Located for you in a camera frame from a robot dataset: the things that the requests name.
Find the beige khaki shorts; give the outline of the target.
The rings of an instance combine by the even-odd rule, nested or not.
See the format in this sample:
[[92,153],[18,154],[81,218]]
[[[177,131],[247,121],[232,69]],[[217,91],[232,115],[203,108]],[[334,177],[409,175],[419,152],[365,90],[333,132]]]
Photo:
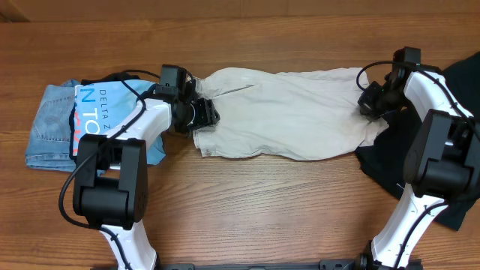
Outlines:
[[279,155],[297,161],[333,158],[372,146],[388,128],[359,110],[368,78],[359,68],[267,73],[228,67],[196,81],[220,120],[194,131],[204,157]]

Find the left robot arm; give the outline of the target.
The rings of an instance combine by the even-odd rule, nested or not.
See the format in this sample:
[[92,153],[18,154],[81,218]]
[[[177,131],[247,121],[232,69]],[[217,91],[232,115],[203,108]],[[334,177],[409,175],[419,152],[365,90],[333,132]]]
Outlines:
[[[196,92],[185,68],[165,64],[158,81],[138,94],[136,108],[104,135],[86,134],[79,141],[76,169],[58,198],[63,218],[97,230],[109,242],[119,269],[160,269],[158,252],[149,243],[143,217],[148,201],[147,150],[165,131],[189,137],[216,125],[220,115],[211,100]],[[73,210],[65,211],[66,187],[73,186]]]

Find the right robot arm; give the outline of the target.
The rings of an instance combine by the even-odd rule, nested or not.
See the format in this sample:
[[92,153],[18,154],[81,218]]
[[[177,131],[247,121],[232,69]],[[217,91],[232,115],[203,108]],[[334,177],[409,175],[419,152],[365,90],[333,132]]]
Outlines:
[[406,107],[421,127],[403,163],[400,201],[351,269],[422,269],[410,254],[434,218],[479,192],[479,121],[449,91],[441,70],[421,62],[420,49],[405,46],[389,64],[383,85],[363,88],[360,113],[377,120]]

